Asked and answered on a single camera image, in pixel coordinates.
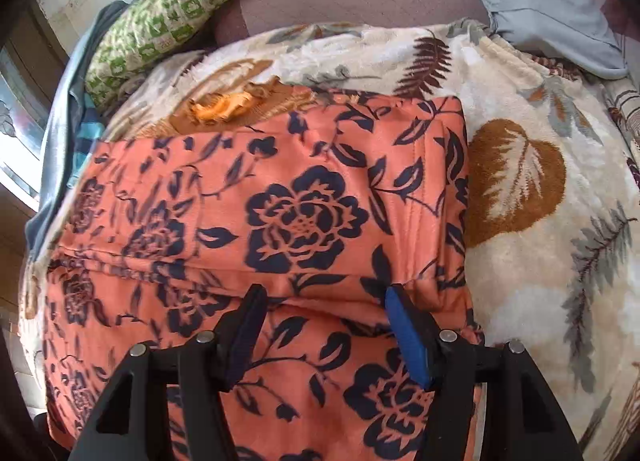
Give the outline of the blue sweater with striped cuff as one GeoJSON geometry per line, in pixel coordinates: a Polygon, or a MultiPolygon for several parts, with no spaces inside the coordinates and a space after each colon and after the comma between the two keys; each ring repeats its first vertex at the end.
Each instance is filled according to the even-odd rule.
{"type": "Polygon", "coordinates": [[[39,208],[27,221],[28,258],[39,255],[72,176],[76,132],[86,111],[85,78],[96,48],[107,30],[128,8],[115,0],[102,8],[76,44],[58,82],[41,148],[39,208]]]}

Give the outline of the orange floral garment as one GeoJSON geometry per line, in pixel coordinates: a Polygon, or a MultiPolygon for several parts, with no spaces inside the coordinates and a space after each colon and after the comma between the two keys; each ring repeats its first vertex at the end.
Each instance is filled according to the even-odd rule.
{"type": "Polygon", "coordinates": [[[330,91],[232,132],[104,142],[46,269],[52,437],[72,447],[137,343],[179,346],[253,285],[268,314],[224,395],[244,460],[410,460],[432,397],[384,311],[402,285],[472,337],[460,101],[330,91]]]}

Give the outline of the leaf pattern fleece blanket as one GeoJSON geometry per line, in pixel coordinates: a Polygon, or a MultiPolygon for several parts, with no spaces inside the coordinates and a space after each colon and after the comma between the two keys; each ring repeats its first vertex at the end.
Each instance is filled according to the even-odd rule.
{"type": "Polygon", "coordinates": [[[460,101],[474,334],[446,329],[523,342],[582,457],[637,459],[639,136],[618,107],[632,88],[524,54],[469,20],[301,25],[158,64],[111,117],[32,264],[37,321],[21,330],[44,389],[46,269],[99,144],[232,132],[334,90],[460,101]]]}

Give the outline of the green checkered pillow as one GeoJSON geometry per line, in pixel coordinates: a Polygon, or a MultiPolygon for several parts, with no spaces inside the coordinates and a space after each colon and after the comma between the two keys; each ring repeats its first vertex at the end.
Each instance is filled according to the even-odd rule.
{"type": "Polygon", "coordinates": [[[185,44],[228,0],[135,0],[106,30],[86,74],[93,104],[106,110],[122,85],[185,44]]]}

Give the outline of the grey blue pillow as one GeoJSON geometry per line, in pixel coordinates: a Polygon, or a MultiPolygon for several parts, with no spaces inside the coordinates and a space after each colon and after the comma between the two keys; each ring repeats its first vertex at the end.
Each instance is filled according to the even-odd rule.
{"type": "Polygon", "coordinates": [[[518,50],[568,60],[603,80],[619,80],[628,73],[594,0],[480,1],[492,31],[518,50]]]}

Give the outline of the stained glass window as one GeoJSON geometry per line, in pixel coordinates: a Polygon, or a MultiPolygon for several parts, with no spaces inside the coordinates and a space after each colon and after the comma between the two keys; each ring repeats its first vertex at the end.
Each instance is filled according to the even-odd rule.
{"type": "Polygon", "coordinates": [[[1,186],[27,206],[38,210],[41,148],[48,106],[27,83],[12,54],[1,48],[1,186]]]}

